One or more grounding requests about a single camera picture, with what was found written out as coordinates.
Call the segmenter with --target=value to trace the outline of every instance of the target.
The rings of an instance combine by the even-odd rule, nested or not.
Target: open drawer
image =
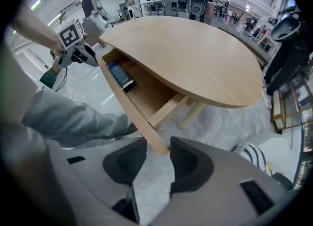
[[[116,49],[107,50],[105,55],[97,54],[96,58],[117,100],[147,142],[160,154],[167,154],[168,146],[156,129],[170,119],[188,97],[163,84]],[[111,62],[117,62],[134,79],[136,86],[125,92],[107,67]]]

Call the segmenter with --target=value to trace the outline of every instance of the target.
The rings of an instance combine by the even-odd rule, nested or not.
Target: black pants
[[[273,96],[274,91],[299,74],[307,65],[309,54],[308,49],[297,49],[293,44],[293,39],[284,41],[264,77],[266,84],[269,84],[267,94]]]
[[[201,23],[204,23],[204,17],[205,17],[206,7],[207,7],[207,1],[205,1],[204,13],[200,16],[200,22],[201,22]],[[196,17],[196,16],[195,16],[194,14],[192,14],[191,11],[190,11],[189,19],[190,19],[190,20],[194,20],[195,17]]]

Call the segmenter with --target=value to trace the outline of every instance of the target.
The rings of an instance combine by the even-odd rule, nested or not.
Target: gray floor
[[[64,77],[58,75],[55,86]],[[74,101],[85,102],[101,113],[123,113],[99,67],[73,63],[68,67],[68,79],[58,91]],[[176,117],[160,129],[161,136],[169,143],[170,136],[180,136],[205,144],[230,150],[240,141],[262,133],[273,132],[270,111],[262,98],[249,107],[224,109],[206,106],[185,130],[177,125],[187,113],[185,106]],[[136,132],[131,137],[139,136]],[[134,181],[135,196],[140,215],[140,224],[148,225],[169,201],[170,185],[174,181],[174,169],[169,155],[160,156],[148,146],[147,159]]]

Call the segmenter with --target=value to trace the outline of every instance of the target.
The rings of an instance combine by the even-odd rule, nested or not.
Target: fluorescent light
[[[37,0],[34,4],[33,4],[33,6],[31,6],[30,8],[32,9],[32,10],[34,10],[34,8],[36,8],[37,6],[38,6],[38,4],[40,4],[41,3],[41,1],[40,0]]]
[[[49,22],[49,23],[48,23],[48,26],[49,26],[50,24],[52,24],[55,20],[57,20],[57,19],[60,17],[60,15],[61,15],[61,14],[57,15],[51,22]]]

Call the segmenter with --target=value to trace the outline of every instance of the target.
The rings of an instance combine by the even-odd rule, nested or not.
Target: table leg
[[[184,129],[190,122],[192,122],[192,120],[196,118],[196,116],[199,114],[201,110],[204,109],[205,106],[206,106],[205,103],[195,101],[195,103],[191,106],[187,115],[183,118],[178,127],[180,129]]]

